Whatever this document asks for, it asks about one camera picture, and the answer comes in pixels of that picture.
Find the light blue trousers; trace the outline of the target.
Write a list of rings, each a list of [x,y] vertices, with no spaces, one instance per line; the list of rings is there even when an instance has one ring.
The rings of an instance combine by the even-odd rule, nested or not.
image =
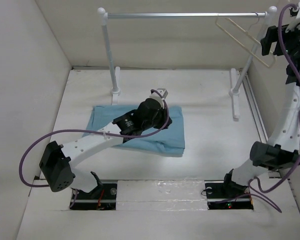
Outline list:
[[[98,131],[115,118],[137,107],[137,105],[96,105],[92,108],[86,129]],[[149,137],[131,139],[126,143],[117,145],[116,148],[150,152],[170,157],[182,156],[186,148],[182,108],[177,105],[170,106],[169,117],[172,123],[167,129]]]

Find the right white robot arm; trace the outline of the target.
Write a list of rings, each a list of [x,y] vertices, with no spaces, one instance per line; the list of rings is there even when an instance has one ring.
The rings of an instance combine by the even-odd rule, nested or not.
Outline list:
[[[300,165],[300,21],[269,27],[260,43],[264,56],[272,43],[275,56],[289,56],[284,105],[267,142],[256,141],[248,160],[225,175],[221,191],[227,197],[243,193],[250,180],[268,171],[294,171]]]

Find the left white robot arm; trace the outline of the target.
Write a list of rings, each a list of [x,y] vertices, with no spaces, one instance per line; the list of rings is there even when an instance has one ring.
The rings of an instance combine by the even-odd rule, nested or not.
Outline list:
[[[101,194],[101,180],[94,171],[78,169],[80,163],[105,149],[140,138],[148,129],[167,129],[171,123],[165,101],[147,98],[137,109],[115,118],[97,133],[65,144],[50,142],[39,167],[52,192],[72,188],[94,199]]]

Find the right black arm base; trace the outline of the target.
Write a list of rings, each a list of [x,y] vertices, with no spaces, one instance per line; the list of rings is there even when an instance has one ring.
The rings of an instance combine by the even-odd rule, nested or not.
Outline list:
[[[221,181],[206,181],[201,195],[206,198],[208,210],[253,210],[251,197],[235,189],[227,192]]]

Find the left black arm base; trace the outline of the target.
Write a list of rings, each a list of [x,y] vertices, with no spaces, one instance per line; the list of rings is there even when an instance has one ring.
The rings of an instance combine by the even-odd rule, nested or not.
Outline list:
[[[114,211],[117,203],[118,182],[106,181],[96,195],[72,190],[69,209],[74,211]]]

